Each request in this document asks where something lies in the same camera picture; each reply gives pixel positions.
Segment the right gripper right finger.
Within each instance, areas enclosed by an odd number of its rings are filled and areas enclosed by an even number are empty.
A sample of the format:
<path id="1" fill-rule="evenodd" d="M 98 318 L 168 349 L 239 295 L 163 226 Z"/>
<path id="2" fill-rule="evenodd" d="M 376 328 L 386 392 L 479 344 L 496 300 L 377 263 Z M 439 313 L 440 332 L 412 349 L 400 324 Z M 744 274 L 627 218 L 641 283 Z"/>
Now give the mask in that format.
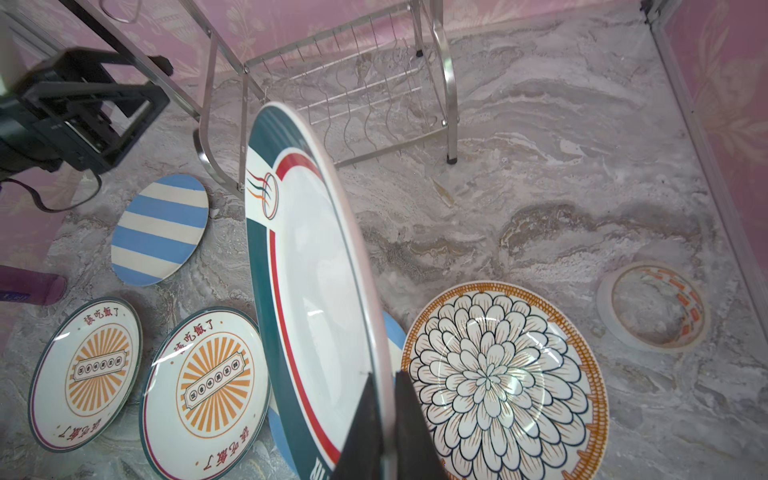
<path id="1" fill-rule="evenodd" d="M 397 478 L 447 479 L 410 376 L 395 375 Z"/>

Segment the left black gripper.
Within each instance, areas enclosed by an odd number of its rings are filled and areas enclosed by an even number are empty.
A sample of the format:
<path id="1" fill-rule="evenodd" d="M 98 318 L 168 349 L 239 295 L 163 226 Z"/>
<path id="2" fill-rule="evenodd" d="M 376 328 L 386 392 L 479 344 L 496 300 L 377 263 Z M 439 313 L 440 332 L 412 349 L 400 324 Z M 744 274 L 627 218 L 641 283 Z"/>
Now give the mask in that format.
<path id="1" fill-rule="evenodd" d="M 169 104 L 151 81 L 120 84 L 105 65 L 138 68 L 131 55 L 76 47 L 38 64 L 1 97 L 1 179 L 62 163 L 116 168 Z M 25 105 L 16 96 L 23 96 Z"/>

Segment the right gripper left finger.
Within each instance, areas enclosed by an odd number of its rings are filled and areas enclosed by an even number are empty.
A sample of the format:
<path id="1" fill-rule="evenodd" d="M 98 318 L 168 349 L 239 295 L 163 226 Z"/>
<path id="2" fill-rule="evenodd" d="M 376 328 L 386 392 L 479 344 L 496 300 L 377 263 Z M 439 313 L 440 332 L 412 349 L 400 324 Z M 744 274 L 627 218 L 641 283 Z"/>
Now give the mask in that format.
<path id="1" fill-rule="evenodd" d="M 381 478 L 382 432 L 373 382 L 369 375 L 332 480 Z"/>

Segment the green red rimmed white plate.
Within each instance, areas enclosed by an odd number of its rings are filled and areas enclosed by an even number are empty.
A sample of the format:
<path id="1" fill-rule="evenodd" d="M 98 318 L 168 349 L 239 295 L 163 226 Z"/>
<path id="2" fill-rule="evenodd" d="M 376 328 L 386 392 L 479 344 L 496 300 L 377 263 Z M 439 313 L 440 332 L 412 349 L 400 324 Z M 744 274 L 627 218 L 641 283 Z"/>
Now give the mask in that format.
<path id="1" fill-rule="evenodd" d="M 246 158 L 248 255 L 272 391 L 298 475 L 328 479 L 366 394 L 396 472 L 395 376 L 360 228 L 337 169 L 293 108 L 264 105 Z"/>

